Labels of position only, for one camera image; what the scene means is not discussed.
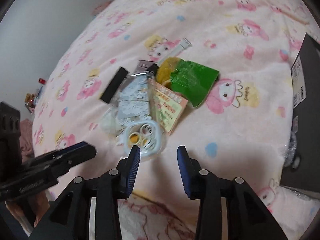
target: barcode label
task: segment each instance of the barcode label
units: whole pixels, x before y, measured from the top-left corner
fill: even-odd
[[[295,107],[298,104],[297,97],[297,94],[295,94],[293,97],[293,107]]]
[[[300,56],[291,68],[291,75],[293,87],[293,108],[295,108],[307,96]]]

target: green package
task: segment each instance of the green package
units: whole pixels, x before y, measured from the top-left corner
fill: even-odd
[[[180,60],[171,73],[171,90],[181,93],[193,107],[199,106],[207,97],[219,71],[193,61]]]

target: black box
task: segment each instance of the black box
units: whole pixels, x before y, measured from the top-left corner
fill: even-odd
[[[308,34],[291,73],[297,150],[280,185],[320,198],[320,45]]]

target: white wall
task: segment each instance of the white wall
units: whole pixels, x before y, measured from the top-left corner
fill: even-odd
[[[107,0],[15,0],[0,22],[0,101],[19,109]]]

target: bed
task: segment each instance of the bed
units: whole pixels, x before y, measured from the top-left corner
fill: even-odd
[[[177,217],[177,224],[165,219],[177,239],[192,239],[199,203],[185,195],[176,161],[178,146],[185,145],[217,176],[244,178],[287,237],[299,239],[320,203],[279,181],[292,122],[290,67],[305,33],[320,41],[302,0],[115,0],[71,44],[35,109],[36,155],[83,140],[97,149],[94,159],[61,177],[51,194],[57,197],[75,176],[100,176],[123,156],[99,127],[109,108],[99,98],[119,66],[133,71],[139,60],[156,61],[187,38],[192,47],[179,57],[219,70],[220,79],[199,108],[185,109],[162,153],[140,164],[134,192],[165,205],[165,212],[146,208],[150,216]],[[144,200],[128,201],[121,205],[130,213],[128,207]],[[148,239],[141,225],[128,237]]]

